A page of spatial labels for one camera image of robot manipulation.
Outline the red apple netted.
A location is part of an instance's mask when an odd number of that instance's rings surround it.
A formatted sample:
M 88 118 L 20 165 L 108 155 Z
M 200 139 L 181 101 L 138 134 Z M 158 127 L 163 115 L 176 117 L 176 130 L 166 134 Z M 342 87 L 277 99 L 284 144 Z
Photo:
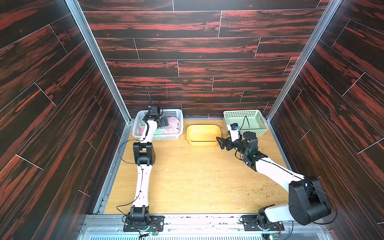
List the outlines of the red apple netted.
M 165 135 L 174 135 L 174 134 L 178 134 L 179 133 L 179 130 L 178 128 L 174 127 L 174 126 L 166 126 L 164 128 L 164 134 Z
M 139 128 L 139 135 L 142 136 L 143 133 L 145 133 L 145 132 L 146 132 L 146 126 L 141 126 L 141 127 Z
M 176 117 L 167 118 L 167 121 L 169 126 L 176 129 L 179 128 L 181 125 L 181 122 Z

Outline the red apple netted front right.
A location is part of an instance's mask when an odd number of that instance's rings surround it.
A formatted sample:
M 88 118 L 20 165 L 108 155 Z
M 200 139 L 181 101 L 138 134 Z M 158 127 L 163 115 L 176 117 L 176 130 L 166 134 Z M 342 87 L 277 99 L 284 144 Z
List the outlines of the red apple netted front right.
M 174 134 L 178 134 L 179 133 L 179 130 L 178 128 L 174 127 L 174 126 L 166 126 L 164 128 L 164 134 L 165 135 L 174 135 Z

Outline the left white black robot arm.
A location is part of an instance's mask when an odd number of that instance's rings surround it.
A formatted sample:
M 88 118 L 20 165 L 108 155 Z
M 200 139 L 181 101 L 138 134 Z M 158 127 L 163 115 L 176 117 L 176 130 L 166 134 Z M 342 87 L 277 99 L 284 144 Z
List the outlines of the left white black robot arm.
M 149 183 L 156 154 L 153 146 L 155 131 L 161 124 L 161 107 L 149 107 L 143 117 L 145 128 L 140 140 L 133 144 L 134 160 L 138 170 L 135 199 L 125 220 L 126 232 L 142 232 L 150 227 Z

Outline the front aluminium rail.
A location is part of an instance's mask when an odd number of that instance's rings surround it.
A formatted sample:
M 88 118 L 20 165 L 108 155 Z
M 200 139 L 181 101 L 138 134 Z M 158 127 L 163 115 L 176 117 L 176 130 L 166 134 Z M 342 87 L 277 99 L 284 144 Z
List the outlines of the front aluminium rail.
M 268 231 L 244 222 L 245 214 L 163 214 L 164 220 L 124 232 L 122 215 L 88 215 L 79 240 L 333 240 L 325 226 L 283 221 Z

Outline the red apple netted back right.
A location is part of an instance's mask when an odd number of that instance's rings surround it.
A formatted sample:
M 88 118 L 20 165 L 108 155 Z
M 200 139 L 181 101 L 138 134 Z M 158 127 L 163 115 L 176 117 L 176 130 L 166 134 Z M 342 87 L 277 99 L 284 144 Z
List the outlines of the red apple netted back right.
M 176 129 L 179 128 L 181 125 L 181 122 L 176 117 L 167 118 L 167 121 L 169 126 Z

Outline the aluminium frame post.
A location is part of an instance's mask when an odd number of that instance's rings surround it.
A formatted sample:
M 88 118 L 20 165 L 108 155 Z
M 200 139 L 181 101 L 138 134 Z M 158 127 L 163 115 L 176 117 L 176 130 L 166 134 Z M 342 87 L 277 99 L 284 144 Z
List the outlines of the aluminium frame post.
M 122 95 L 113 79 L 113 76 L 107 66 L 107 63 L 102 55 L 102 52 L 97 44 L 97 41 L 91 31 L 91 28 L 86 20 L 86 17 L 81 9 L 81 6 L 76 0 L 65 0 L 67 7 L 69 8 L 95 62 L 123 116 L 123 119 L 127 124 L 131 122 L 130 113 L 124 103 Z
M 298 77 L 299 73 L 301 72 L 302 68 L 304 67 L 309 56 L 311 55 L 316 44 L 320 40 L 321 36 L 323 35 L 324 31 L 326 30 L 327 26 L 329 25 L 330 21 L 332 20 L 341 3 L 342 0 L 332 0 L 328 3 L 327 7 L 325 8 L 311 36 L 309 37 L 307 44 L 305 45 L 302 53 L 298 57 L 297 62 L 295 63 L 292 71 L 290 72 L 286 83 L 284 84 L 281 92 L 279 93 L 274 106 L 272 107 L 271 111 L 267 116 L 267 122 L 269 124 L 272 121 L 279 106 L 282 104 L 285 96 L 288 94 L 290 88 L 292 87 L 293 83 L 295 82 L 296 78 Z

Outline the red apple netted front left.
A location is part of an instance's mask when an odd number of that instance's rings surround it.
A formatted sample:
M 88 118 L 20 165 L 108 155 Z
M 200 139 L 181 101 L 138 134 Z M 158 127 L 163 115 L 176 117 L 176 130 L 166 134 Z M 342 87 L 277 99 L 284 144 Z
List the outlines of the red apple netted front left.
M 143 133 L 145 133 L 145 132 L 146 132 L 146 126 L 141 126 L 141 127 L 139 128 L 139 135 L 142 136 Z

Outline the white plastic mesh basket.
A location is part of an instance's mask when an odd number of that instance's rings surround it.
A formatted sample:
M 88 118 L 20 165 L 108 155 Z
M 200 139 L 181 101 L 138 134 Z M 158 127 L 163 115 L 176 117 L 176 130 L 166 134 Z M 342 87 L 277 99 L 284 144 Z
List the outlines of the white plastic mesh basket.
M 132 135 L 134 138 L 141 138 L 143 133 L 141 131 L 141 127 L 145 127 L 146 124 L 142 121 L 142 118 L 146 115 L 148 110 L 141 110 L 137 112 L 135 117 Z M 180 122 L 177 127 L 177 132 L 175 134 L 160 134 L 160 130 L 157 129 L 154 133 L 153 141 L 165 141 L 165 140 L 177 140 L 179 136 L 183 133 L 184 123 L 183 123 L 183 112 L 180 109 L 164 109 L 162 118 L 177 118 Z

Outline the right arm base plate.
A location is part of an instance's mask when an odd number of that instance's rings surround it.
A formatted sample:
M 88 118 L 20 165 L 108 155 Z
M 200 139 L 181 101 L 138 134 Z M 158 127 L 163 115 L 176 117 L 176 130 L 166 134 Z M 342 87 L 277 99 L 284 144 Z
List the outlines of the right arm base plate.
M 264 215 L 243 215 L 240 217 L 240 223 L 243 224 L 245 231 L 283 231 L 285 229 L 282 223 L 270 222 Z

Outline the green plastic mesh basket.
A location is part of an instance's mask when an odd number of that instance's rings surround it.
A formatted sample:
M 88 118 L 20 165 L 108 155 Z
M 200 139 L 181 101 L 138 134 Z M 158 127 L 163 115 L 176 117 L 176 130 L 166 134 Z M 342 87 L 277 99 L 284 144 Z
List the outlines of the green plastic mesh basket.
M 231 130 L 231 124 L 238 124 L 240 133 L 253 132 L 262 136 L 269 128 L 266 119 L 259 110 L 224 111 L 224 121 L 227 131 Z

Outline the right aluminium frame post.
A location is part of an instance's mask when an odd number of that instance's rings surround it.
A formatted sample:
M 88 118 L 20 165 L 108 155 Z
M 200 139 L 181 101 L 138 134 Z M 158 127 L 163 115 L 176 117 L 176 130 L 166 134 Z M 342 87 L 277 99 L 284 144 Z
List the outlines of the right aluminium frame post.
M 330 21 L 332 20 L 341 3 L 342 0 L 332 0 L 328 3 L 327 7 L 325 8 L 311 36 L 309 37 L 307 44 L 305 45 L 302 53 L 298 57 L 297 62 L 295 63 L 292 71 L 290 72 L 286 83 L 284 84 L 281 92 L 279 93 L 274 106 L 272 107 L 271 111 L 267 116 L 267 122 L 269 124 L 272 121 L 279 106 L 282 104 L 285 96 L 288 94 L 290 88 L 292 87 L 293 83 L 295 82 L 296 78 L 298 77 L 299 73 L 301 72 L 302 68 L 304 67 L 309 56 L 311 55 L 316 44 L 320 40 L 321 36 L 323 35 L 324 31 L 326 30 L 327 26 L 329 25 Z

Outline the left aluminium frame post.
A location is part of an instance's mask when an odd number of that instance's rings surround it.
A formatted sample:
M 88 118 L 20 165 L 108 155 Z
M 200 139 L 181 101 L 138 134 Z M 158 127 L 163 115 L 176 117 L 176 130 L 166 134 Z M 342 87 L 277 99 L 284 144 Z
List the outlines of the left aluminium frame post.
M 97 44 L 97 41 L 91 31 L 91 28 L 86 20 L 86 17 L 81 9 L 81 6 L 76 0 L 65 0 L 67 7 L 69 8 L 95 62 L 123 116 L 123 119 L 127 124 L 131 122 L 130 113 L 124 103 L 122 95 L 113 79 L 113 76 L 107 66 L 107 63 L 102 55 L 102 52 Z

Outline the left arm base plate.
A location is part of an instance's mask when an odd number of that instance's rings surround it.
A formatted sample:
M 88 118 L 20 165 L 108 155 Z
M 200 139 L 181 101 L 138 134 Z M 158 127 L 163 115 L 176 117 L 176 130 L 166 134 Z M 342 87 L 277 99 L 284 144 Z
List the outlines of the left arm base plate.
M 126 217 L 123 231 L 128 232 L 162 232 L 164 230 L 165 216 L 149 215 L 147 217 Z

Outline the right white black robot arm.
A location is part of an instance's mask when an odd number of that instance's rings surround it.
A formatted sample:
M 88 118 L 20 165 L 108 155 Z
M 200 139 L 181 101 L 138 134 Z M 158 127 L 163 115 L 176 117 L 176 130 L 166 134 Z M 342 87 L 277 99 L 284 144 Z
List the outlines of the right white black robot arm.
M 259 210 L 256 223 L 262 230 L 270 230 L 279 222 L 293 221 L 302 226 L 332 213 L 328 194 L 315 177 L 306 177 L 277 164 L 259 151 L 258 138 L 253 132 L 230 132 L 231 136 L 216 140 L 222 150 L 235 150 L 240 160 L 255 172 L 265 175 L 283 187 L 289 195 L 287 204 L 271 205 Z

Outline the yellow plastic tub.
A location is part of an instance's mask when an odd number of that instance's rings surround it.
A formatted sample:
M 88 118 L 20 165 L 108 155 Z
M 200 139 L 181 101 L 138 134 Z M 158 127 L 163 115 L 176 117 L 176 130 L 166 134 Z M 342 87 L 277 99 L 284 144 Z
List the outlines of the yellow plastic tub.
M 214 147 L 219 143 L 221 129 L 217 125 L 190 125 L 187 128 L 187 141 L 195 147 Z

